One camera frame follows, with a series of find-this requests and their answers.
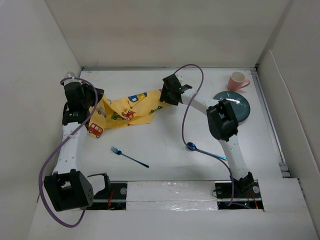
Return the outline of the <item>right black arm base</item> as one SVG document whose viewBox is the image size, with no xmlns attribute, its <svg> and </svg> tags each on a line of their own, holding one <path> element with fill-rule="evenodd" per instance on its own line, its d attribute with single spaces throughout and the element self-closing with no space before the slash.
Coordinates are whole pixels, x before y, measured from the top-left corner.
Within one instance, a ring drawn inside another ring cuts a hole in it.
<svg viewBox="0 0 320 240">
<path fill-rule="evenodd" d="M 231 181 L 216 181 L 211 195 L 217 200 L 218 210 L 263 210 L 263 200 L 258 181 L 255 180 L 247 189 L 232 190 Z"/>
</svg>

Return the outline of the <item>yellow cartoon vehicle cloth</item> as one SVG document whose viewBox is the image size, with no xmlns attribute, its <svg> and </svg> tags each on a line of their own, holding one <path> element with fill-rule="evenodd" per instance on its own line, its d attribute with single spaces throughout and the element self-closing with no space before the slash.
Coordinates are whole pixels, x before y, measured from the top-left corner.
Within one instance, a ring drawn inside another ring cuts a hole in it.
<svg viewBox="0 0 320 240">
<path fill-rule="evenodd" d="M 157 111 L 169 106 L 160 101 L 161 93 L 156 89 L 117 100 L 104 95 L 89 121 L 88 134 L 98 139 L 105 130 L 151 123 Z"/>
</svg>

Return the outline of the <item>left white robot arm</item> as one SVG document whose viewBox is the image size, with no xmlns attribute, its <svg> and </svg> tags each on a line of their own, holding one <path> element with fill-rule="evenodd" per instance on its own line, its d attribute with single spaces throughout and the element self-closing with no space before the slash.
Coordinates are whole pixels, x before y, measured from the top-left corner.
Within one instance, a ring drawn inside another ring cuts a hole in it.
<svg viewBox="0 0 320 240">
<path fill-rule="evenodd" d="M 67 102 L 62 115 L 64 144 L 59 150 L 53 173 L 44 178 L 44 187 L 57 212 L 91 207 L 95 196 L 107 198 L 111 182 L 106 173 L 92 184 L 80 171 L 82 150 L 89 130 L 90 108 L 101 100 L 104 90 L 68 78 L 63 82 Z"/>
</svg>

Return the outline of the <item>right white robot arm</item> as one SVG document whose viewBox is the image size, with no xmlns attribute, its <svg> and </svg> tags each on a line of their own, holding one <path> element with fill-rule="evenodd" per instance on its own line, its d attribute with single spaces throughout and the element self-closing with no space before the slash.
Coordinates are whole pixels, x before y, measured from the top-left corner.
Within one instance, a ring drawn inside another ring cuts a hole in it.
<svg viewBox="0 0 320 240">
<path fill-rule="evenodd" d="M 227 158 L 231 172 L 231 191 L 237 197 L 243 197 L 253 186 L 254 178 L 247 167 L 238 139 L 239 122 L 227 99 L 205 98 L 188 84 L 181 85 L 175 74 L 163 79 L 160 95 L 161 102 L 177 106 L 184 104 L 200 111 L 207 117 L 211 135 L 220 143 Z"/>
</svg>

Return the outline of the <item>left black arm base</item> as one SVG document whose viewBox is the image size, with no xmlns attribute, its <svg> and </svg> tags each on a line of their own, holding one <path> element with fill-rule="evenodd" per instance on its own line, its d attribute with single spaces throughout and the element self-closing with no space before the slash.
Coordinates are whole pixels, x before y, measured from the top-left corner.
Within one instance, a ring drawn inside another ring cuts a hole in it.
<svg viewBox="0 0 320 240">
<path fill-rule="evenodd" d="M 122 211 L 127 208 L 128 183 L 125 181 L 112 181 L 110 190 L 101 190 L 94 195 L 91 211 Z"/>
</svg>

